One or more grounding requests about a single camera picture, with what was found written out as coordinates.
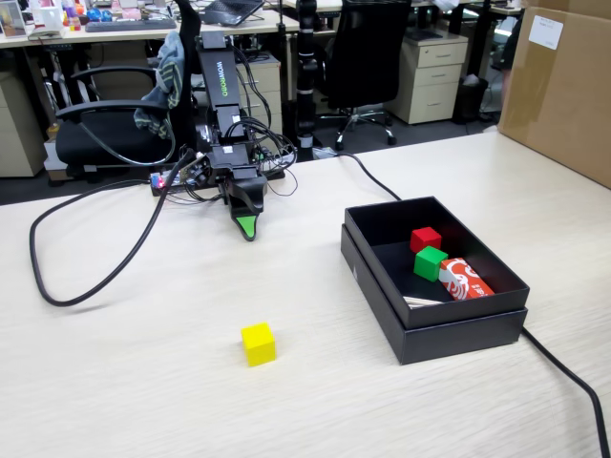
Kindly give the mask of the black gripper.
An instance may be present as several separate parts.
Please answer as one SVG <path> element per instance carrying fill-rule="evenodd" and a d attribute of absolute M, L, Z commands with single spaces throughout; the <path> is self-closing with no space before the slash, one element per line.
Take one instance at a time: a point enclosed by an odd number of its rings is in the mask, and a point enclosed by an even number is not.
<path fill-rule="evenodd" d="M 257 235 L 258 215 L 263 212 L 266 178 L 250 161 L 245 146 L 215 146 L 208 154 L 209 185 L 228 189 L 230 217 L 246 241 Z"/>

